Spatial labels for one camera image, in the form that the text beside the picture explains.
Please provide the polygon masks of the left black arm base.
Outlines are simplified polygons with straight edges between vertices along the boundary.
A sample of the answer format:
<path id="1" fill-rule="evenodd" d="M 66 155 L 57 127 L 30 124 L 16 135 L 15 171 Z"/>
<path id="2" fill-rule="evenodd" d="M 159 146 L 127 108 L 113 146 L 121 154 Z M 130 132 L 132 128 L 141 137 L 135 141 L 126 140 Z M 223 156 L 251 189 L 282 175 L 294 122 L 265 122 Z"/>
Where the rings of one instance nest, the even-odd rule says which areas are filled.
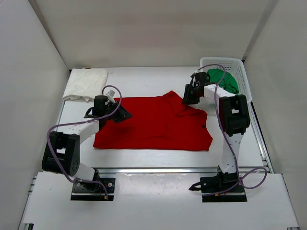
<path id="1" fill-rule="evenodd" d="M 99 180 L 104 185 L 107 195 L 101 184 L 75 182 L 71 190 L 71 201 L 113 201 L 116 178 L 100 175 Z"/>

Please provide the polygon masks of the white t shirt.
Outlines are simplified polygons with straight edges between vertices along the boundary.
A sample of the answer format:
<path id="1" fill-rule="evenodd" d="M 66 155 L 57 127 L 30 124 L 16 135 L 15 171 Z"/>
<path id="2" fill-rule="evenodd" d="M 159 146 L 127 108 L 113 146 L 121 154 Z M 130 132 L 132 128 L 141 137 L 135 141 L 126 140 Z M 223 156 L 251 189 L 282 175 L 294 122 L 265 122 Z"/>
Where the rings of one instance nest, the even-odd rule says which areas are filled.
<path id="1" fill-rule="evenodd" d="M 108 71 L 106 69 L 72 69 L 62 99 L 93 101 L 95 96 L 101 95 L 107 78 Z"/>

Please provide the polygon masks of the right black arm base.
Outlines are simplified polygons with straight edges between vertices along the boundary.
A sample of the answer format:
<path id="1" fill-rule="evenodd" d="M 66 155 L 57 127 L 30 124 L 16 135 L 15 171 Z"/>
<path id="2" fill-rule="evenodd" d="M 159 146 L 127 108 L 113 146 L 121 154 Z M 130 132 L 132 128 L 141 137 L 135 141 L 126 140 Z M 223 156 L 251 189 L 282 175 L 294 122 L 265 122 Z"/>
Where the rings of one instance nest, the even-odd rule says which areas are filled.
<path id="1" fill-rule="evenodd" d="M 190 191 L 201 191 L 203 203 L 247 202 L 245 189 L 239 184 L 236 173 L 218 172 L 213 177 L 201 177 Z"/>

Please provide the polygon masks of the white plastic basket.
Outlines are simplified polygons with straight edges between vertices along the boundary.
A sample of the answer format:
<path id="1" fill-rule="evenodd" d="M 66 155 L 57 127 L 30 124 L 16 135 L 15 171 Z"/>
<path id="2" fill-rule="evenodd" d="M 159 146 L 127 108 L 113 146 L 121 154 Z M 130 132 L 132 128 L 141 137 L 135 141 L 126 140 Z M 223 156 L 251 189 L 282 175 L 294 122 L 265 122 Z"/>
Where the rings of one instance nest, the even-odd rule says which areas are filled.
<path id="1" fill-rule="evenodd" d="M 230 73 L 236 80 L 239 94 L 246 96 L 248 104 L 252 102 L 248 78 L 243 62 L 240 59 L 230 57 L 202 57 L 200 59 L 200 67 L 209 64 L 219 64 L 224 66 L 225 70 Z"/>

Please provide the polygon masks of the red t shirt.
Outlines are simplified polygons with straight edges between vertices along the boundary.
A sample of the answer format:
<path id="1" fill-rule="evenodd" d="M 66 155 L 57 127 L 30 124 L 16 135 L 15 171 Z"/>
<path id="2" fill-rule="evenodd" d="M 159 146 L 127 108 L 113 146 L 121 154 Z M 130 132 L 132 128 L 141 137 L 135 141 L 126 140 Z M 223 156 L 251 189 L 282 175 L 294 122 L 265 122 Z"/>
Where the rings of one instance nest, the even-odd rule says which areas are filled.
<path id="1" fill-rule="evenodd" d="M 96 133 L 97 149 L 208 151 L 207 113 L 182 103 L 174 91 L 156 97 L 117 98 L 132 117 L 108 121 Z"/>

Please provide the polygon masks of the green t shirt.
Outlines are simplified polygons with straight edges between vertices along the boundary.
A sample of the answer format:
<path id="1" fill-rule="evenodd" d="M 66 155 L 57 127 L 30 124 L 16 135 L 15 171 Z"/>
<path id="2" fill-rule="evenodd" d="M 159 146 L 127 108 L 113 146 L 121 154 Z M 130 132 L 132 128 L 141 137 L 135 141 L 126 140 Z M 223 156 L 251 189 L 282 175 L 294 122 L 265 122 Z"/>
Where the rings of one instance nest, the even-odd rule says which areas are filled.
<path id="1" fill-rule="evenodd" d="M 222 69 L 210 69 L 207 71 L 210 76 L 210 81 L 213 83 L 218 83 L 222 78 L 224 71 Z M 220 81 L 219 86 L 224 90 L 238 94 L 239 88 L 235 78 L 229 73 L 226 72 L 224 78 Z"/>

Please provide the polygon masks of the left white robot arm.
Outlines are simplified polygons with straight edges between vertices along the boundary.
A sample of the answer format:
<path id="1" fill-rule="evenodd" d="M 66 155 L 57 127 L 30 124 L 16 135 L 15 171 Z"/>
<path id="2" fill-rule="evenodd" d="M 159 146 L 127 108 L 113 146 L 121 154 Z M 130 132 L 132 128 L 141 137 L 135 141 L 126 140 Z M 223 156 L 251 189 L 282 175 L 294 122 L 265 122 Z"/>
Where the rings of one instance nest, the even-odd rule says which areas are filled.
<path id="1" fill-rule="evenodd" d="M 132 118 L 132 114 L 122 107 L 121 100 L 96 96 L 93 107 L 86 111 L 83 121 L 68 123 L 70 128 L 65 132 L 53 129 L 48 132 L 43 171 L 63 174 L 73 183 L 79 181 L 98 186 L 101 184 L 98 171 L 80 162 L 80 145 L 101 131 L 107 121 L 119 123 L 129 118 Z"/>

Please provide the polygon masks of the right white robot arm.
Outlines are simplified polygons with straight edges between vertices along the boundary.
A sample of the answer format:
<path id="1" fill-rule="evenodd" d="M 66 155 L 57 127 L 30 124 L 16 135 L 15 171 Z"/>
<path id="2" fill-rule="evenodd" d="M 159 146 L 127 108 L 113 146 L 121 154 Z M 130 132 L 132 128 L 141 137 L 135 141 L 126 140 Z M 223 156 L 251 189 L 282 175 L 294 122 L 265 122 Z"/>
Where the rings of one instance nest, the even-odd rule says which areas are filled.
<path id="1" fill-rule="evenodd" d="M 206 72 L 194 73 L 185 86 L 183 104 L 198 104 L 204 97 L 215 103 L 218 123 L 224 136 L 223 153 L 218 173 L 203 178 L 206 188 L 227 189 L 238 182 L 237 159 L 241 140 L 250 125 L 245 95 L 226 91 L 210 80 Z"/>

